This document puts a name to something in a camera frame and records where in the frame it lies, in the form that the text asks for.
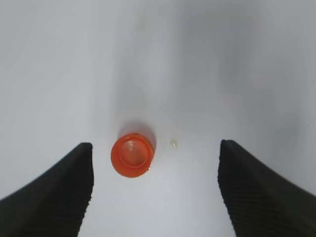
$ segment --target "orange plastic cap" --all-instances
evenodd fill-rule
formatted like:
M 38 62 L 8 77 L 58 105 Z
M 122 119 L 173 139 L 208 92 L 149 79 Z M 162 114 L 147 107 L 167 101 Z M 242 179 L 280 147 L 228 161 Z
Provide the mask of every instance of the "orange plastic cap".
M 115 142 L 111 160 L 114 169 L 121 175 L 134 178 L 146 171 L 154 158 L 154 148 L 150 141 L 137 133 L 127 134 Z

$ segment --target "white speck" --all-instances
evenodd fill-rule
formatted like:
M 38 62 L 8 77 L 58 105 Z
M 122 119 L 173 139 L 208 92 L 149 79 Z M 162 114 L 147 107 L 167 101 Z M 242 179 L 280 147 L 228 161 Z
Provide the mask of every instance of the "white speck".
M 177 149 L 178 141 L 176 139 L 171 139 L 170 144 L 174 147 L 174 149 Z

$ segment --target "white table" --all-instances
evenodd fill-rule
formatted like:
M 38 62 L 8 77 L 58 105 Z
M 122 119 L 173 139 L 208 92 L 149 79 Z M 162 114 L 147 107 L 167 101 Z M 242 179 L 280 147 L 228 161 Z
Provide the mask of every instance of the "white table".
M 308 0 L 0 0 L 0 198 L 88 141 L 95 187 L 79 236 L 232 237 L 224 138 L 316 195 L 315 11 Z M 135 179 L 110 160 L 131 120 L 157 136 Z

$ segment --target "white surface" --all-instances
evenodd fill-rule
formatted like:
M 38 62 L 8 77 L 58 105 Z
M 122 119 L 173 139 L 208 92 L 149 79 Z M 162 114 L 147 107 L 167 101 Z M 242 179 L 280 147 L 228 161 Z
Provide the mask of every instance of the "white surface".
M 312 0 L 0 0 L 0 198 L 89 141 L 81 237 L 232 237 L 223 138 L 316 195 L 315 11 Z M 110 161 L 131 119 L 157 136 L 136 179 Z

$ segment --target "orange bottle cap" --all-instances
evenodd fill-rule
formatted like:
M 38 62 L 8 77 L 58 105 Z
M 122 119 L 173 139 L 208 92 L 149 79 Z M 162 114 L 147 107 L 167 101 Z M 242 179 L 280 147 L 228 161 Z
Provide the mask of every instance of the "orange bottle cap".
M 153 158 L 152 144 L 145 136 L 137 133 L 119 138 L 111 152 L 114 169 L 129 178 L 138 177 L 148 171 Z

